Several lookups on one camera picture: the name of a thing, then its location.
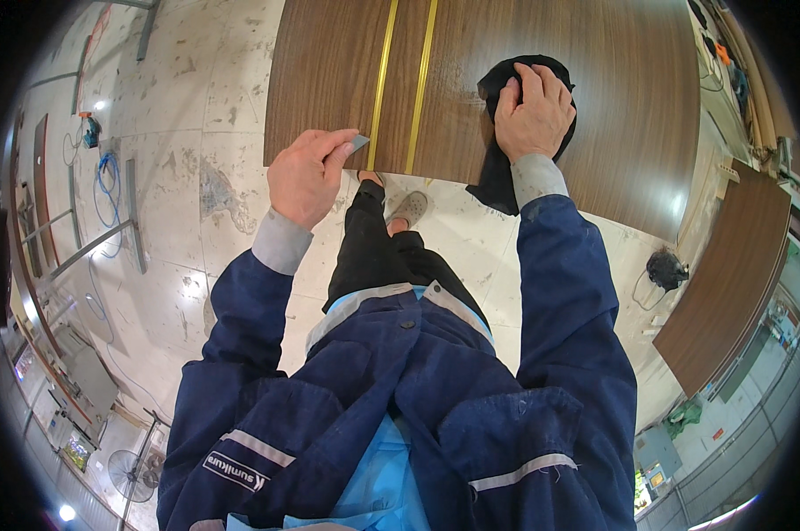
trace gray cuff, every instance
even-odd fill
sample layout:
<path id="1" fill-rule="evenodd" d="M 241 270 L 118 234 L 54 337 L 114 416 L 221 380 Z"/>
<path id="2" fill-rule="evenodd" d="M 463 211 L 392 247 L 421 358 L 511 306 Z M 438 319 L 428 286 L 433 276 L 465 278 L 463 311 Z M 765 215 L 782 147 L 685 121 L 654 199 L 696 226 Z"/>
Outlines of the gray cuff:
<path id="1" fill-rule="evenodd" d="M 554 161 L 541 153 L 525 154 L 510 169 L 519 211 L 539 197 L 551 194 L 568 197 L 562 172 Z"/>
<path id="2" fill-rule="evenodd" d="M 277 273 L 293 275 L 306 256 L 314 235 L 273 207 L 267 210 L 252 242 L 252 254 Z"/>

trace gold metal strip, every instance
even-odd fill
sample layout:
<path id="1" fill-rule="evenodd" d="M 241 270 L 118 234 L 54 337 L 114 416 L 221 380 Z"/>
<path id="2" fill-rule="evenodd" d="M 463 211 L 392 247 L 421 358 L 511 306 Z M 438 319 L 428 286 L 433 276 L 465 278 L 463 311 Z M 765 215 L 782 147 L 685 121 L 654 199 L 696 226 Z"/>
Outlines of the gold metal strip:
<path id="1" fill-rule="evenodd" d="M 373 171 L 373 162 L 376 159 L 376 140 L 380 133 L 380 113 L 382 112 L 382 93 L 385 91 L 385 72 L 388 70 L 388 53 L 392 49 L 392 36 L 394 35 L 394 20 L 397 15 L 397 3 L 392 0 L 388 11 L 388 23 L 385 25 L 385 39 L 382 42 L 382 58 L 380 59 L 380 75 L 376 80 L 376 97 L 373 99 L 373 117 L 370 122 L 370 147 L 368 149 L 368 171 Z"/>
<path id="2" fill-rule="evenodd" d="M 432 33 L 436 27 L 436 11 L 438 0 L 430 0 L 430 16 L 427 19 L 427 35 L 424 37 L 424 50 L 420 54 L 420 70 L 418 71 L 418 92 L 415 95 L 415 112 L 412 114 L 412 134 L 408 139 L 406 154 L 406 171 L 411 174 L 415 165 L 415 150 L 418 147 L 418 131 L 420 130 L 420 112 L 424 106 L 424 89 L 427 87 L 427 74 L 430 71 L 430 50 L 432 49 Z"/>

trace right hand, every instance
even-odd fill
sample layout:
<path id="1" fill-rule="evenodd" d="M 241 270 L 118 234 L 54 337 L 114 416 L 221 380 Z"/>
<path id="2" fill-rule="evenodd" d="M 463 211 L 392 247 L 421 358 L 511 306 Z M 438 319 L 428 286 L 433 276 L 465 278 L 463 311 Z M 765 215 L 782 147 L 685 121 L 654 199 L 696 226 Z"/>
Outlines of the right hand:
<path id="1" fill-rule="evenodd" d="M 335 204 L 342 167 L 353 151 L 356 129 L 309 130 L 282 150 L 267 168 L 270 206 L 306 230 L 312 230 Z"/>
<path id="2" fill-rule="evenodd" d="M 512 164 L 525 154 L 540 153 L 553 159 L 577 115 L 571 93 L 547 66 L 530 68 L 515 63 L 522 86 L 511 77 L 500 91 L 494 114 L 494 135 Z M 523 88 L 524 101 L 518 104 Z"/>

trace ceiling light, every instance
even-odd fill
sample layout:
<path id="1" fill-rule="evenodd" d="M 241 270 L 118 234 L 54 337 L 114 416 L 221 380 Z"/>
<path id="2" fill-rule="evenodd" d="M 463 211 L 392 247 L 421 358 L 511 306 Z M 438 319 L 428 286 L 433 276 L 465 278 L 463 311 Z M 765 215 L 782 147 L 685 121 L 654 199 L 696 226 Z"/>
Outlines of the ceiling light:
<path id="1" fill-rule="evenodd" d="M 61 505 L 61 508 L 58 509 L 58 515 L 61 516 L 61 520 L 69 522 L 76 517 L 76 510 L 69 505 Z"/>

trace dirty tiled floor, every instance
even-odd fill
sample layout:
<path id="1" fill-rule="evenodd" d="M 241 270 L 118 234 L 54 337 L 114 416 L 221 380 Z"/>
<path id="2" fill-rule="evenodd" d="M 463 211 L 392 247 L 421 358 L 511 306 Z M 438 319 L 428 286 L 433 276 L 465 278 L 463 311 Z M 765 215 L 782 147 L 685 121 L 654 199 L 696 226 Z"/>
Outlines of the dirty tiled floor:
<path id="1" fill-rule="evenodd" d="M 76 200 L 82 237 L 90 241 L 106 228 L 97 207 L 109 216 L 105 196 L 94 183 L 101 150 L 114 151 L 120 169 L 137 164 L 143 259 L 138 272 L 127 238 L 116 258 L 115 236 L 90 261 L 81 260 L 48 291 L 75 301 L 64 319 L 79 327 L 97 347 L 122 389 L 127 408 L 158 409 L 172 415 L 180 368 L 199 358 L 214 315 L 208 293 L 235 256 L 250 247 L 267 210 L 266 168 L 262 166 L 267 83 L 283 0 L 164 0 L 147 58 L 135 53 L 145 12 L 119 5 L 93 4 L 43 58 L 33 80 L 75 68 L 84 36 L 94 31 L 87 54 L 80 110 L 96 109 L 103 126 L 100 150 L 76 149 L 80 121 L 70 115 L 73 80 L 54 81 L 29 91 L 26 122 L 20 133 L 19 175 L 31 175 L 33 128 L 49 114 L 46 175 L 50 212 L 69 205 L 66 163 L 74 161 Z M 695 263 L 707 239 L 718 177 L 710 157 L 720 152 L 720 137 L 702 125 L 698 167 L 687 219 L 692 218 L 678 251 Z M 411 189 L 421 189 L 434 207 L 419 230 L 427 246 L 442 253 L 492 324 L 498 356 L 513 371 L 519 363 L 521 296 L 515 253 L 517 220 L 473 200 L 462 186 L 418 177 L 389 177 L 388 208 Z M 344 177 L 328 218 L 294 281 L 286 310 L 287 329 L 280 368 L 302 365 L 310 328 L 320 319 L 326 286 L 342 240 L 343 217 L 357 184 Z M 125 198 L 120 216 L 127 216 Z M 667 314 L 680 293 L 670 294 L 650 312 L 632 295 L 652 303 L 650 286 L 637 284 L 650 254 L 670 245 L 632 228 L 588 216 L 603 234 L 612 277 L 621 302 L 616 331 L 639 380 L 637 429 L 652 421 L 681 392 L 650 344 L 645 330 L 656 314 Z M 54 227 L 58 255 L 75 250 L 68 223 Z M 101 298 L 100 310 L 87 295 Z"/>

